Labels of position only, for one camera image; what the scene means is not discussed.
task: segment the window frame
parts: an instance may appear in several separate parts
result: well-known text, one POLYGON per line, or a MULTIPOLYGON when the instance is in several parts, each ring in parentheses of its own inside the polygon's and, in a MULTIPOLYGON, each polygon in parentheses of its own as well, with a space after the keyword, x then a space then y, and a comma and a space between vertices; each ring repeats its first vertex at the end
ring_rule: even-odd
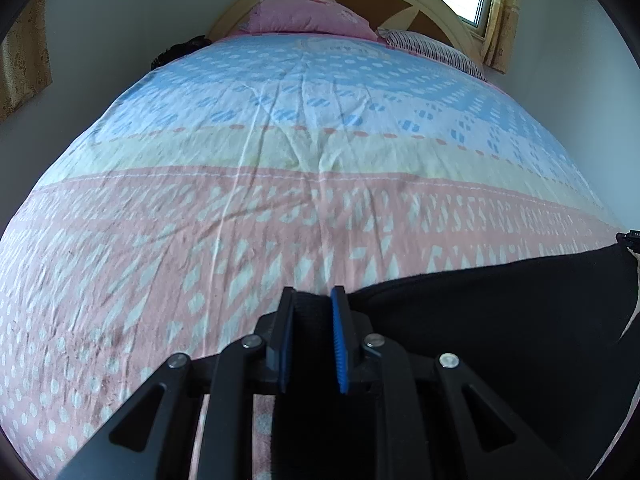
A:
POLYGON ((476 23, 470 22, 468 19, 458 15, 459 19, 469 28, 473 36, 484 40, 486 34, 486 26, 489 21, 489 13, 491 12, 493 0, 480 0, 478 10, 476 11, 476 23))

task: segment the yellow curtain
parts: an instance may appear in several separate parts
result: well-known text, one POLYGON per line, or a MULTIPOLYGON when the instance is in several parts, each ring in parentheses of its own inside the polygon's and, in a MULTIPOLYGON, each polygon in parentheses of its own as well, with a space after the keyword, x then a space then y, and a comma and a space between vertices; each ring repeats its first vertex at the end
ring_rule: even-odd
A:
POLYGON ((484 64, 505 74, 518 27, 520 0, 492 0, 482 45, 484 64))
POLYGON ((31 0, 0 44, 0 122, 51 83, 44 1, 31 0))

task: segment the bed sheet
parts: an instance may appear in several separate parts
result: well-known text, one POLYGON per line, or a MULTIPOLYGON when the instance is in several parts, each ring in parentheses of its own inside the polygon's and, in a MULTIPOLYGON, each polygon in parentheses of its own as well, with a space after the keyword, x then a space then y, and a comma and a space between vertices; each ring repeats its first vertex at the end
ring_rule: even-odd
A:
MULTIPOLYGON (((326 294, 614 243, 510 97, 384 45, 243 36, 155 70, 0 242, 0 424, 53 478, 172 352, 218 352, 283 286, 326 294)), ((269 477, 258 402, 255 478, 269 477)))

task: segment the bed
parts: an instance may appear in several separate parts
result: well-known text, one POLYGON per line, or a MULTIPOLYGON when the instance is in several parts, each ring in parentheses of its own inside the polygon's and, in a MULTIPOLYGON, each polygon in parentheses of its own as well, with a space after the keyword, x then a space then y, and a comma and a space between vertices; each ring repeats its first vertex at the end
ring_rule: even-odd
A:
MULTIPOLYGON (((54 478, 169 354, 218 352, 283 286, 326 294, 614 243, 564 148, 508 95, 384 44, 236 36, 124 92, 0 242, 0 426, 54 478)), ((479 61, 441 0, 335 0, 479 61)), ((254 478, 269 477, 258 399, 254 478)))

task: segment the bolt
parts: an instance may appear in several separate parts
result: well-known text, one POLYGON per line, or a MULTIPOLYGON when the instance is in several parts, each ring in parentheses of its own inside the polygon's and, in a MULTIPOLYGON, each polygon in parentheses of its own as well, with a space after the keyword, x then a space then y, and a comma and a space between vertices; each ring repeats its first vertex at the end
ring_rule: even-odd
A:
POLYGON ((173 354, 169 357, 168 365, 169 368, 182 368, 189 361, 189 356, 187 354, 173 354))
POLYGON ((442 354, 440 356, 440 364, 443 368, 455 368, 460 364, 460 359, 455 354, 442 354))
POLYGON ((380 334, 369 334, 364 338, 364 344, 369 348, 378 348, 385 343, 385 337, 380 334))
POLYGON ((262 344, 262 338, 257 334, 246 335, 242 338, 244 348, 258 348, 262 344))

